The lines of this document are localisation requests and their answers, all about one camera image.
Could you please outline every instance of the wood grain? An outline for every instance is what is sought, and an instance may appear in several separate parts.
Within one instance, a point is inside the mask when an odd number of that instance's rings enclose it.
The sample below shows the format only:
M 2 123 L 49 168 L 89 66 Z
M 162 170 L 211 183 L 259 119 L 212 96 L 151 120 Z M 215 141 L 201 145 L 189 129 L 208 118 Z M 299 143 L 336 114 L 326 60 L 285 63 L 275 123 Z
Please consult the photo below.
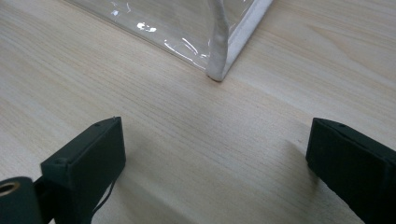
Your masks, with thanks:
M 0 179 L 122 116 L 93 223 L 361 223 L 307 168 L 313 117 L 396 148 L 396 2 L 275 0 L 222 83 L 61 0 L 0 0 Z

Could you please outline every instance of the black plastic piece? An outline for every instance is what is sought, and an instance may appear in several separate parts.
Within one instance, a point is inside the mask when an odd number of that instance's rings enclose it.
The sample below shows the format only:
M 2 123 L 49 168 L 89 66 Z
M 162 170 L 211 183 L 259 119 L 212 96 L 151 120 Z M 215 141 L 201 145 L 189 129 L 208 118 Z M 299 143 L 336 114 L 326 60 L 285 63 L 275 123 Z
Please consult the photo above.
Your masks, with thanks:
M 41 163 L 58 202 L 55 221 L 90 223 L 92 211 L 125 166 L 121 119 L 93 124 Z
M 396 152 L 344 124 L 314 119 L 309 168 L 365 223 L 396 223 Z
M 0 223 L 43 223 L 32 179 L 21 176 L 0 182 Z
M 97 122 L 43 161 L 35 183 L 28 177 L 0 182 L 0 223 L 91 223 L 124 166 L 121 118 Z

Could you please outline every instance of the black rectangular object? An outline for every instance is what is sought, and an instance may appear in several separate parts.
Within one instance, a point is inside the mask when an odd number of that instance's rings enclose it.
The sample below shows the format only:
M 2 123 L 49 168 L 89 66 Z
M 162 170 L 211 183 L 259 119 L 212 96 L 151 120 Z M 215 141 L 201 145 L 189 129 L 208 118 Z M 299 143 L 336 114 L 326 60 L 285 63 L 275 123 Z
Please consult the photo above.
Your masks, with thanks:
M 396 152 L 344 124 L 314 119 L 306 160 L 365 223 L 396 223 Z
M 56 195 L 55 221 L 84 223 L 125 166 L 121 118 L 93 124 L 41 163 Z

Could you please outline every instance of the light wood surface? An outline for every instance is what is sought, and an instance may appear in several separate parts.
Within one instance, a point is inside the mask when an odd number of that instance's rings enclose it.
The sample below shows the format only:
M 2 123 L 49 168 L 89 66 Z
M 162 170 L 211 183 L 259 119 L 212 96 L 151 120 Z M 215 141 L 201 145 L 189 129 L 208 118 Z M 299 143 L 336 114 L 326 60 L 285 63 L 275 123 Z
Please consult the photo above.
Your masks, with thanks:
M 396 148 L 396 2 L 275 0 L 222 83 L 62 0 L 0 0 L 0 179 L 122 116 L 93 223 L 361 223 L 306 166 L 313 117 Z

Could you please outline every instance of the transparent plastic packaging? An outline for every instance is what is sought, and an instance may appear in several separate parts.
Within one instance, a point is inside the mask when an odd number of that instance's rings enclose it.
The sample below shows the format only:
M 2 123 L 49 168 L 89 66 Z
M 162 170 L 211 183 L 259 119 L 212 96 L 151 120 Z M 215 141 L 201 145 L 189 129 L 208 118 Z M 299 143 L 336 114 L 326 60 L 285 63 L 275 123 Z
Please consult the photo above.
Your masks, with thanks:
M 66 0 L 222 81 L 273 0 Z

